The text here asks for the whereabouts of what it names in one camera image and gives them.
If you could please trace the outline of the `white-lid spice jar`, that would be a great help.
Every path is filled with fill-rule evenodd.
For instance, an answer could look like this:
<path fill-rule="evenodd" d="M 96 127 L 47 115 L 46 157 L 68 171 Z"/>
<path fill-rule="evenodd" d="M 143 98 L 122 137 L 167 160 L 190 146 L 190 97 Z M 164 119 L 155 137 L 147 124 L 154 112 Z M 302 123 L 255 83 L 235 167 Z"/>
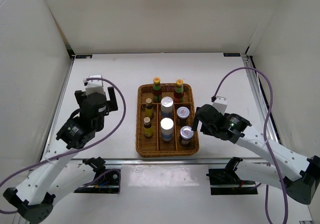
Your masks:
<path fill-rule="evenodd" d="M 180 139 L 179 142 L 181 145 L 183 146 L 187 146 L 189 145 L 189 143 L 191 142 L 193 136 L 194 136 L 194 132 L 192 131 L 192 128 L 190 126 L 183 126 L 180 129 Z"/>
<path fill-rule="evenodd" d="M 190 116 L 190 110 L 185 106 L 181 106 L 177 109 L 176 115 L 178 125 L 186 126 L 187 120 Z"/>

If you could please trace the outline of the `silver-lid salt shaker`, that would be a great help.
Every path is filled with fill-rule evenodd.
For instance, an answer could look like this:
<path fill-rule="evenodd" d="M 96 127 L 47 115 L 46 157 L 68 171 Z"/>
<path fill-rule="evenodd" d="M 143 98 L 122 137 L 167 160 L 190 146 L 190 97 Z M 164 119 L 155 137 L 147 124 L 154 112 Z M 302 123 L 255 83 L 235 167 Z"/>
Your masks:
<path fill-rule="evenodd" d="M 171 118 L 173 112 L 174 101 L 171 97 L 163 97 L 160 102 L 162 118 Z"/>
<path fill-rule="evenodd" d="M 169 142 L 172 140 L 174 131 L 174 122 L 170 118 L 163 118 L 160 121 L 160 131 L 163 141 Z"/>

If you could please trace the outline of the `yellow-label small bottle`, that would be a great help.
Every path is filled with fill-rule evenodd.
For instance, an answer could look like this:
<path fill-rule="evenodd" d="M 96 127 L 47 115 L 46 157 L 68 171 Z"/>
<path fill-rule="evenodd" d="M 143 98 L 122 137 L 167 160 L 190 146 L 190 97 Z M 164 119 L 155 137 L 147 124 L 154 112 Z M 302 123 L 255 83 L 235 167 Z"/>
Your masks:
<path fill-rule="evenodd" d="M 151 98 L 146 98 L 146 100 L 145 100 L 145 116 L 146 117 L 149 117 L 150 119 L 152 119 L 153 118 L 153 116 L 154 116 L 154 113 L 153 113 L 153 101 L 152 101 L 152 99 Z"/>
<path fill-rule="evenodd" d="M 149 117 L 145 117 L 144 119 L 143 119 L 144 121 L 144 135 L 146 136 L 146 137 L 152 137 L 153 136 L 153 127 L 152 127 L 152 123 L 151 123 L 151 119 L 149 118 Z"/>

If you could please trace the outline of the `yellow-cap sauce bottle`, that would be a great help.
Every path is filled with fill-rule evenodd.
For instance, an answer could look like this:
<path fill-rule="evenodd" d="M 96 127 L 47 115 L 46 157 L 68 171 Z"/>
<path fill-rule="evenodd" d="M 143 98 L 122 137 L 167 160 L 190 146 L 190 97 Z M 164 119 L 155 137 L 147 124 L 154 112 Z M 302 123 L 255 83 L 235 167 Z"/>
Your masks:
<path fill-rule="evenodd" d="M 173 101 L 175 103 L 180 103 L 183 102 L 184 98 L 184 86 L 183 86 L 183 80 L 182 79 L 177 79 L 175 88 L 174 88 L 174 94 L 173 94 Z"/>
<path fill-rule="evenodd" d="M 162 86 L 159 77 L 154 77 L 152 86 L 153 102 L 159 103 L 162 99 Z"/>

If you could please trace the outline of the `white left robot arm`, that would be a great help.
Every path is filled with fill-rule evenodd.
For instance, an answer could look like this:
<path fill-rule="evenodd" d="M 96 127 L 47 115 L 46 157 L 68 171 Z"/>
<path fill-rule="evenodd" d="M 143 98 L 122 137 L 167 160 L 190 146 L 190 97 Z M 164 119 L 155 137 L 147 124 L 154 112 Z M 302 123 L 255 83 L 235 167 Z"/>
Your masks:
<path fill-rule="evenodd" d="M 54 205 L 77 188 L 103 182 L 108 171 L 101 157 L 85 159 L 74 168 L 67 164 L 102 131 L 105 116 L 118 110 L 115 88 L 108 87 L 107 93 L 109 100 L 103 87 L 75 91 L 79 108 L 57 132 L 58 143 L 50 146 L 43 161 L 31 166 L 32 172 L 22 183 L 3 193 L 17 213 L 30 223 L 44 221 Z"/>

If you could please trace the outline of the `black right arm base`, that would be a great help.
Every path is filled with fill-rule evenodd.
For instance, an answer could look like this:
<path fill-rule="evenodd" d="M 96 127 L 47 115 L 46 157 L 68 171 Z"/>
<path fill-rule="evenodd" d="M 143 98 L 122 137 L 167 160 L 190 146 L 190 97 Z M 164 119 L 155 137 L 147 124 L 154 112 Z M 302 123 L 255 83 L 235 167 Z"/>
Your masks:
<path fill-rule="evenodd" d="M 209 169 L 206 176 L 209 178 L 211 195 L 256 195 L 257 183 L 251 180 L 241 180 L 224 169 Z"/>

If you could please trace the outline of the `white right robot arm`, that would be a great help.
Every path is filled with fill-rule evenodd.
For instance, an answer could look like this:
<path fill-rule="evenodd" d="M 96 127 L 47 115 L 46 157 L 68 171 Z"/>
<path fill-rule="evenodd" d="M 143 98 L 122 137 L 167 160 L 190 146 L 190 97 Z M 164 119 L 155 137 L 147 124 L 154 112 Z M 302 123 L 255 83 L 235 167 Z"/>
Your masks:
<path fill-rule="evenodd" d="M 198 107 L 192 129 L 223 141 L 246 148 L 270 163 L 270 166 L 252 164 L 233 157 L 225 166 L 225 179 L 235 184 L 252 180 L 284 189 L 301 204 L 310 204 L 320 183 L 320 158 L 297 154 L 272 139 L 267 139 L 245 118 L 237 114 L 222 114 L 214 106 Z"/>

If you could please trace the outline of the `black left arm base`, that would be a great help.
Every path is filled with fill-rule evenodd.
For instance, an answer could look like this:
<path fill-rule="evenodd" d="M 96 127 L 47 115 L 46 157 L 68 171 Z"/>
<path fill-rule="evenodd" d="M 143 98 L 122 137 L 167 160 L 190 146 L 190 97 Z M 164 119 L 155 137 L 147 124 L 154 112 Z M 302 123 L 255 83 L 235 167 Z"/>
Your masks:
<path fill-rule="evenodd" d="M 101 157 L 84 159 L 83 164 L 89 165 L 95 173 L 92 182 L 77 188 L 74 193 L 119 194 L 121 169 L 106 166 Z"/>

